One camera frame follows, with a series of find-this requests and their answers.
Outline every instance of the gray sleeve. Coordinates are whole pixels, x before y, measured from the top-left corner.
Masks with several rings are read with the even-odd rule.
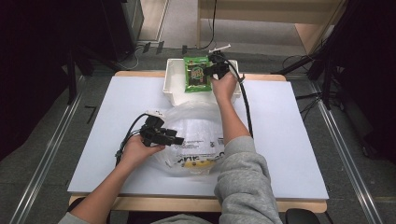
[[[59,221],[58,224],[89,224],[88,222],[71,215],[70,213],[66,213],[66,215]]]
[[[251,137],[241,136],[225,147],[215,194],[222,206],[220,223],[282,223],[265,158]]]

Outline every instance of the clear plastic bag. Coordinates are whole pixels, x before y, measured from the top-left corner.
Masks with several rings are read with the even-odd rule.
[[[164,128],[183,137],[182,146],[172,145],[154,154],[164,169],[174,174],[208,174],[222,161],[223,132],[219,107],[208,102],[187,102],[165,114]]]

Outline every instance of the white plastic container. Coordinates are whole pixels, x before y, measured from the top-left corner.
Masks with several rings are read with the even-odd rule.
[[[237,61],[230,62],[238,70]],[[217,103],[213,91],[185,92],[186,89],[186,72],[183,59],[168,59],[166,65],[165,82],[163,83],[163,94],[168,97],[173,106],[181,105],[188,101],[204,101]],[[241,88],[238,84],[235,86],[232,101],[241,96]]]

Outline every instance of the green snack bag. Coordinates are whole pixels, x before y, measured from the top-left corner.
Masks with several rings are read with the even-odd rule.
[[[212,91],[209,77],[204,75],[204,69],[209,66],[207,57],[185,57],[186,89],[185,92]]]

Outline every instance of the person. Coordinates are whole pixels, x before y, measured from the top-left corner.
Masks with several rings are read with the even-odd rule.
[[[228,73],[220,80],[211,78],[211,82],[221,114],[225,145],[225,159],[215,187],[215,195],[222,207],[219,223],[282,223],[266,160],[256,153],[248,129],[233,108],[231,97],[236,78]],[[163,149],[164,146],[145,147],[141,136],[133,136],[126,144],[119,165],[60,223],[105,223],[128,175],[147,157]],[[154,223],[208,222],[194,216],[179,215]]]

